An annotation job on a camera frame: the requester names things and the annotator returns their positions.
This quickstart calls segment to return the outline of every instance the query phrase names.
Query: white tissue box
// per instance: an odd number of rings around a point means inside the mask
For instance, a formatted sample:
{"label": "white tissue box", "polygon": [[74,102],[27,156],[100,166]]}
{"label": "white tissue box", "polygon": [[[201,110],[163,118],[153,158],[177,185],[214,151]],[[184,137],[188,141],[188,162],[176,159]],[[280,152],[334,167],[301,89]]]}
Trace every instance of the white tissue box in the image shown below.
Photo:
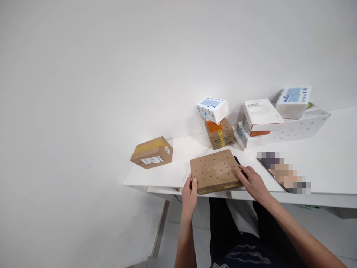
{"label": "white tissue box", "polygon": [[223,99],[206,98],[197,104],[200,115],[216,124],[229,114],[228,102]]}
{"label": "white tissue box", "polygon": [[300,119],[285,119],[282,129],[271,131],[267,135],[267,143],[312,138],[330,116],[331,114],[312,104],[305,109]]}
{"label": "white tissue box", "polygon": [[283,118],[300,119],[309,103],[311,86],[283,89],[276,103],[276,110]]}
{"label": "white tissue box", "polygon": [[268,99],[245,101],[244,111],[251,132],[279,130],[285,124]]}
{"label": "white tissue box", "polygon": [[249,134],[245,131],[243,127],[243,122],[239,122],[237,124],[237,134],[238,137],[241,139],[244,147],[246,147],[247,149],[264,146],[266,141],[268,140],[268,135],[256,136],[256,137],[249,136]]}

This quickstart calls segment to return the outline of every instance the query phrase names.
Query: white table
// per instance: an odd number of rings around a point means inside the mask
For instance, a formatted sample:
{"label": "white table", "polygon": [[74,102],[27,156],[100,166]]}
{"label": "white table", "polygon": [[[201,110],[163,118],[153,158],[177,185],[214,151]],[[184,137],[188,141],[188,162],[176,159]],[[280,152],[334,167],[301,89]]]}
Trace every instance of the white table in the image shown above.
{"label": "white table", "polygon": [[[157,195],[181,194],[174,188],[183,187],[191,172],[190,159],[230,149],[242,165],[253,167],[261,175],[280,202],[357,208],[357,106],[329,112],[331,117],[313,138],[268,143],[244,152],[237,144],[213,150],[207,133],[168,140],[173,147],[172,163],[148,170],[133,165],[124,185]],[[306,175],[311,182],[311,194],[286,193],[256,159],[258,151],[280,152],[280,157],[293,164],[298,175]],[[228,195],[218,192],[202,196],[252,199],[244,188],[232,190]]]}

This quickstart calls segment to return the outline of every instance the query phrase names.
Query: black pants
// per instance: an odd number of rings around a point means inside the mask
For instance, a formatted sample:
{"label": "black pants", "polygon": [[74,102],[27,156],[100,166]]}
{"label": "black pants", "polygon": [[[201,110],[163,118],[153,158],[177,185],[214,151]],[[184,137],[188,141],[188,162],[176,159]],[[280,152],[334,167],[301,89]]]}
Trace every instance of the black pants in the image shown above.
{"label": "black pants", "polygon": [[232,214],[224,198],[209,198],[211,209],[211,263],[226,256],[240,241],[251,240],[264,245],[289,267],[306,267],[300,259],[283,229],[274,217],[257,201],[253,201],[254,210],[258,216],[259,236],[241,234],[234,223]]}

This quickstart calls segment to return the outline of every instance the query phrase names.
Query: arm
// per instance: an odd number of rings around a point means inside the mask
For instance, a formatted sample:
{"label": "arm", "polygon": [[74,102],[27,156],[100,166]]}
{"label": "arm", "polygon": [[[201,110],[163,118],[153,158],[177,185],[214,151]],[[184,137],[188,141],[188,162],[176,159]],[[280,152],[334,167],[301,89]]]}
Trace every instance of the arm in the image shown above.
{"label": "arm", "polygon": [[192,190],[190,183],[191,174],[182,189],[182,214],[175,268],[197,267],[192,230],[192,216],[197,204],[197,179],[194,178],[192,181]]}
{"label": "arm", "polygon": [[239,170],[236,170],[236,174],[248,193],[273,215],[308,267],[346,267],[281,206],[253,168],[241,165],[239,167],[247,178]]}

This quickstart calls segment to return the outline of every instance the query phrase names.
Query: person's left hand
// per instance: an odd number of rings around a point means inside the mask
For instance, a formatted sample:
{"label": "person's left hand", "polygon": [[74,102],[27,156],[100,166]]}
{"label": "person's left hand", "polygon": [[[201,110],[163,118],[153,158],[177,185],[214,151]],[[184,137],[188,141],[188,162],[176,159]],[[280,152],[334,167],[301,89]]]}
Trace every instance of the person's left hand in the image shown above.
{"label": "person's left hand", "polygon": [[190,189],[191,174],[187,178],[185,186],[182,189],[182,215],[181,222],[191,222],[194,209],[197,204],[197,179],[192,180],[192,190]]}

